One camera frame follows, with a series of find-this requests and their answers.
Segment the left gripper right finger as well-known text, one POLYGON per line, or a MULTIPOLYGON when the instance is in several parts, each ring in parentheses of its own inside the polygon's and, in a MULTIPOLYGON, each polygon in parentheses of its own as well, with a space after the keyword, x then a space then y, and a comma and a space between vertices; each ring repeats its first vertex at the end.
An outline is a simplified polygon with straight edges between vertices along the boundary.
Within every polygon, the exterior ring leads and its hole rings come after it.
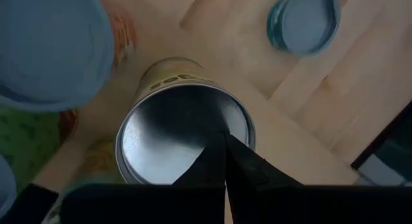
POLYGON ((226 181, 250 186, 300 186, 232 135, 226 137, 226 181))

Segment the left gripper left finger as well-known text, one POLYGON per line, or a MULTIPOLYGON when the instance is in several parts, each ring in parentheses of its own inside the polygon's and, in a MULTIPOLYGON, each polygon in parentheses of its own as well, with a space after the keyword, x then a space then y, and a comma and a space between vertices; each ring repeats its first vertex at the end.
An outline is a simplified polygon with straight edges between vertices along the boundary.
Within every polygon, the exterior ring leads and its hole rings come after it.
POLYGON ((209 133, 206 146, 174 186, 224 186, 226 164, 225 133, 209 133))

